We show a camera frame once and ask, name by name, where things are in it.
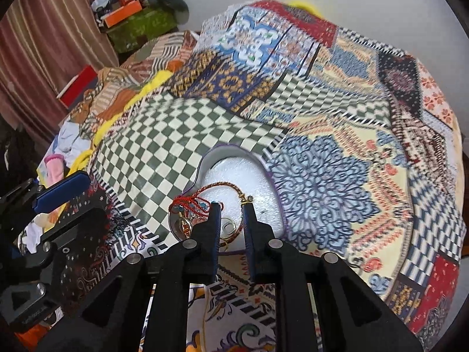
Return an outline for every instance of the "blue mandala pattern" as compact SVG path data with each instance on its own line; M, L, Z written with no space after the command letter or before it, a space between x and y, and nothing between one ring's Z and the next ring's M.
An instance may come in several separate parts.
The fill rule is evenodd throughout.
M287 218L284 237L301 251L314 240L345 255L352 223L380 211L362 187L370 162L344 156L333 135L286 136L268 167Z

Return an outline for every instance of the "red fabric patch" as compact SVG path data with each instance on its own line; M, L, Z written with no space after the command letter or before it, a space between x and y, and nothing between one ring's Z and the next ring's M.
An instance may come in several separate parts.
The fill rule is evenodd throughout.
M308 33L316 41L328 48L330 48L334 43L335 33L337 32L337 25L334 25L329 21L322 20L319 17L311 14L311 17L314 19L313 22L304 22L292 15L285 9L283 4L275 0L261 0L253 3L251 6L274 11L276 14L286 18L292 24L296 25L296 27Z
M428 312L438 306L442 297L453 299L458 282L459 266L437 254L424 298L420 303L415 317L409 323L409 329L415 334L422 329L427 320Z

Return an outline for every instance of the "yellow fabric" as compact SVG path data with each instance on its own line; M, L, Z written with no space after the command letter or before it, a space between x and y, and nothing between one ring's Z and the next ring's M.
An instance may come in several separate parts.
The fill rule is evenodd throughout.
M151 93L154 89L160 87L164 82L166 82L173 73L168 70L161 70L158 71L158 73L152 78L150 82L148 82L145 86L143 86L142 90L135 95L129 102L125 105L124 111L128 110L130 107L132 107L133 104L138 102L140 99L142 99L145 95ZM96 147L99 145L101 140L106 136L107 132L109 131L109 128L115 123L118 118L121 117L122 113L116 114L112 117L112 119L104 122L101 127L98 128L98 131L96 131L96 134L93 138L91 148L89 150L83 151L80 156L78 156L75 161L73 162L72 166L70 167L69 174L67 176L70 176L72 173L79 171L79 170L84 170L86 168L86 165L88 164L88 161L93 154L94 150ZM59 213L58 217L62 214L63 210L65 209L66 204L62 205L59 208Z
M309 13L311 13L312 15L316 17L323 18L323 16L321 16L321 13L319 13L319 11L314 5L311 5L305 1L295 0L295 1L288 3L288 5L308 11Z

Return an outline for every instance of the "green and white checkered pattern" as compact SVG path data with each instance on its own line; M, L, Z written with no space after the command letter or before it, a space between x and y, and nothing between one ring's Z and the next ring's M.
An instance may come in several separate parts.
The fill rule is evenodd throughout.
M281 134L282 129L243 120L209 99L156 95L126 128L104 139L95 167L132 215L151 232L172 237L161 229L169 230L168 207L194 181L210 148L230 143L262 155Z
M381 122L381 125L385 127L391 125L387 99L332 92L305 83L291 74L285 74L276 90L267 98L266 103L302 116L340 109L361 119Z

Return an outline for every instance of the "brown curtain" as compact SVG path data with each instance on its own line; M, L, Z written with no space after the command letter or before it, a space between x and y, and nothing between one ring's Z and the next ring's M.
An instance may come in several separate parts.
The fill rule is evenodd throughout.
M0 114L47 146L66 110L56 99L86 65L117 66L92 0L15 0L0 21Z

